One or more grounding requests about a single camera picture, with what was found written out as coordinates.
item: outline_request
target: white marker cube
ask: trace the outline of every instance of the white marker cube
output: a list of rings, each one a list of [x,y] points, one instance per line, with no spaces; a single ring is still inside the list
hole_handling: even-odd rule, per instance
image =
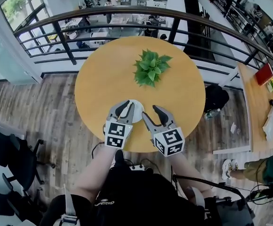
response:
[[[184,142],[184,136],[180,127],[154,135],[154,146],[156,146],[164,156],[171,156],[182,152]]]
[[[132,131],[132,125],[106,121],[105,146],[123,149]]]

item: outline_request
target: person's left arm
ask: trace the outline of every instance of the person's left arm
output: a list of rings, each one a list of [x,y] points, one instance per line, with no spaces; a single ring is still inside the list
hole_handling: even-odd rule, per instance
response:
[[[80,174],[74,184],[72,194],[87,198],[93,203],[102,188],[117,148],[104,146],[91,163]]]

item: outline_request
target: red book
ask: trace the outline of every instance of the red book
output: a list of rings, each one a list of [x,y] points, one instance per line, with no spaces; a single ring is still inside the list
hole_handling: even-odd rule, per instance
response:
[[[273,70],[269,63],[265,64],[256,74],[259,86],[266,84],[273,77]]]

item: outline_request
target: black bag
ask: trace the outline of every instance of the black bag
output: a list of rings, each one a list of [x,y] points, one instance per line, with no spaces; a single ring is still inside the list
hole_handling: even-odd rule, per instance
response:
[[[214,109],[222,109],[229,101],[229,94],[219,85],[209,85],[206,87],[206,105],[204,112]]]

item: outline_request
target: metal railing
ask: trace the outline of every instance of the metal railing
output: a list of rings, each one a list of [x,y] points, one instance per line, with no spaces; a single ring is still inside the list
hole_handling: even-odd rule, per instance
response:
[[[127,15],[127,14],[142,14],[142,15],[155,15],[155,16],[162,16],[162,17],[169,17],[173,18],[173,23],[171,27],[162,27],[162,26],[155,26],[155,25],[145,25],[145,24],[138,24],[138,23],[127,23],[127,24],[95,24],[95,25],[82,25],[82,26],[77,26],[77,27],[72,27],[72,28],[65,28],[61,29],[59,21],[64,21],[72,18],[78,18],[78,17],[86,17],[86,16],[93,16],[93,15],[103,15],[103,14],[121,14],[121,15]],[[196,33],[191,33],[188,31],[180,30],[178,29],[180,21],[185,20],[185,21],[195,21],[200,23],[202,26],[205,26],[207,34],[209,33],[210,29],[214,29],[217,31],[220,31],[222,33],[228,34],[243,43],[245,43],[248,47],[252,48],[253,51],[251,53],[248,53],[247,51],[243,51],[240,48],[235,47],[234,45],[227,44],[222,41],[218,41],[216,39],[212,39],[207,37],[204,34],[196,34]],[[48,24],[51,24],[54,28],[52,32],[33,37],[30,39],[27,39],[25,41],[20,41],[19,36],[29,32],[31,30],[34,30],[39,27],[46,26]],[[41,60],[41,61],[36,61],[36,64],[39,63],[47,63],[47,62],[56,62],[56,61],[64,61],[64,60],[70,60],[74,65],[77,63],[77,60],[85,60],[87,59],[87,56],[79,56],[76,54],[76,52],[85,52],[85,51],[95,51],[97,48],[70,48],[68,45],[69,43],[76,43],[78,41],[96,41],[96,40],[105,40],[105,41],[110,41],[110,40],[115,40],[119,39],[120,36],[116,37],[87,37],[87,38],[75,38],[75,39],[69,39],[66,38],[64,34],[67,32],[73,32],[73,31],[82,31],[82,30],[88,30],[88,29],[97,29],[97,28],[139,28],[139,29],[158,29],[162,31],[169,31],[169,37],[168,37],[168,42],[174,45],[179,45],[179,46],[185,46],[185,47],[191,47],[194,49],[199,49],[203,51],[207,51],[213,54],[217,54],[218,56],[225,57],[227,59],[230,59],[232,62],[241,62],[246,65],[249,65],[253,68],[259,69],[259,65],[265,64],[265,62],[259,58],[256,58],[257,53],[263,54],[269,61],[270,65],[273,68],[273,54],[271,54],[269,51],[267,51],[265,48],[261,47],[257,43],[251,41],[248,39],[246,36],[238,33],[237,31],[234,31],[230,28],[227,28],[221,24],[215,23],[213,21],[210,21],[208,19],[193,15],[193,14],[188,14],[188,13],[183,13],[179,11],[174,11],[174,10],[169,10],[169,9],[163,9],[163,8],[154,8],[154,7],[143,7],[143,6],[111,6],[111,7],[95,7],[95,8],[87,8],[87,9],[80,9],[68,13],[63,13],[57,16],[49,17],[47,19],[41,20],[39,22],[36,22],[34,24],[28,25],[16,32],[14,32],[15,37],[18,38],[19,42],[21,45],[24,45],[24,43],[32,40],[37,40],[39,38],[47,37],[50,35],[56,34],[59,37],[59,41],[51,42],[49,44],[41,44],[38,46],[34,46],[31,48],[25,48],[25,51],[28,52],[31,49],[35,48],[41,48],[44,46],[55,46],[55,45],[60,45],[62,44],[64,47],[64,50],[59,50],[59,51],[50,51],[46,53],[39,53],[35,55],[29,54],[30,57],[44,57],[47,55],[52,55],[52,54],[67,54],[68,57],[65,58],[49,58],[46,60]],[[235,58],[233,56],[227,55],[225,53],[219,52],[212,50],[210,48],[206,48],[204,46],[195,46],[191,45],[188,43],[183,43],[183,42],[176,42],[174,41],[175,37],[179,37],[181,34],[186,34],[186,35],[193,35],[197,36],[199,39],[204,38],[206,40],[209,40],[210,42],[218,43],[224,47],[228,47],[230,49],[236,50],[242,54],[245,55],[245,59],[240,59],[240,58]],[[190,58],[196,59],[196,60],[201,60],[213,64],[217,64],[220,66],[224,66],[226,68],[235,68],[235,66],[232,63],[223,63],[223,62],[218,62],[213,59],[209,58],[204,58],[204,57],[199,57],[199,56],[193,56],[189,55]],[[211,68],[202,68],[205,70],[221,73],[221,74],[228,74],[227,72],[224,71],[219,71]]]
[[[213,0],[213,4],[218,7],[218,9],[223,13],[223,16],[227,18],[233,28],[239,31],[246,37],[250,37],[252,41],[264,47],[270,53],[273,53],[273,41],[265,33],[263,28],[258,24],[255,18],[246,12],[242,6],[240,6],[234,0]],[[270,63],[268,57],[263,56],[260,52],[256,55],[260,60],[266,59]]]

